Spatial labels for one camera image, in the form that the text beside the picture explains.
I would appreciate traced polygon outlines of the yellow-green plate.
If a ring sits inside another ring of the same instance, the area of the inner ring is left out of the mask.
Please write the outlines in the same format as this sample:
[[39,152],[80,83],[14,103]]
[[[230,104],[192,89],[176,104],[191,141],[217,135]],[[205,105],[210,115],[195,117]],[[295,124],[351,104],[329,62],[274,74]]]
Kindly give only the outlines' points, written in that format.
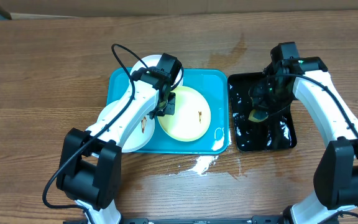
[[159,116],[161,128],[173,139],[182,142],[201,138],[211,124],[211,109],[204,96],[188,86],[178,86],[173,115]]

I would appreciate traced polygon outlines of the green yellow sponge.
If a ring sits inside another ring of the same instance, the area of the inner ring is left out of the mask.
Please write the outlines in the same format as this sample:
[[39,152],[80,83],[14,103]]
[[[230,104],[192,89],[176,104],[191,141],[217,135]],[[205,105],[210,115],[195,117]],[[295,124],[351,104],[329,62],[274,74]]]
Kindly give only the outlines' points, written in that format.
[[252,109],[249,113],[248,120],[254,123],[261,123],[269,117],[268,110]]

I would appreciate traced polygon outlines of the white plate top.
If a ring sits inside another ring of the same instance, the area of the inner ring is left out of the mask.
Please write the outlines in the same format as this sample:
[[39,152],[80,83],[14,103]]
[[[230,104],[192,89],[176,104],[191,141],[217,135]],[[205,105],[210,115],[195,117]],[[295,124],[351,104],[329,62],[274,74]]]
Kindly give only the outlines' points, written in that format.
[[[149,56],[142,58],[142,61],[145,62],[146,66],[148,66],[148,67],[155,67],[158,64],[161,57],[162,57],[162,55],[149,55]],[[138,70],[140,68],[145,68],[145,65],[141,61],[138,61],[131,68],[130,74],[132,75],[136,70]],[[175,79],[174,84],[172,85],[172,88],[183,85],[183,74],[184,74],[184,69],[182,67],[181,71],[179,72],[179,74],[177,75],[177,77]]]

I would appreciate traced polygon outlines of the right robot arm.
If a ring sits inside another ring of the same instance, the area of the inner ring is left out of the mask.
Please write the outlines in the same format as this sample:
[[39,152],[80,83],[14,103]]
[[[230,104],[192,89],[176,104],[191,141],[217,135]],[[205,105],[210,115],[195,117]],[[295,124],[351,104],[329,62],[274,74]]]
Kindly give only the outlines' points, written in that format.
[[358,218],[358,119],[335,89],[319,57],[273,60],[249,90],[249,120],[259,123],[301,101],[320,132],[325,152],[313,176],[313,192],[287,207],[280,223],[337,223]]

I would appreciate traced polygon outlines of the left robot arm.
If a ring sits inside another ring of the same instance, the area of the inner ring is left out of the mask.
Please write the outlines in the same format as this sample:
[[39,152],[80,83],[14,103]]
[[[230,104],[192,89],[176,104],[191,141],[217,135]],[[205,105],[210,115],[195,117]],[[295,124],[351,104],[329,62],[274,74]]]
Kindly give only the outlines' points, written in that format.
[[127,75],[128,89],[113,108],[85,131],[73,128],[65,136],[59,168],[51,178],[75,201],[73,207],[85,212],[88,223],[122,223],[114,203],[122,148],[142,119],[173,114],[172,91],[183,70],[150,67]]

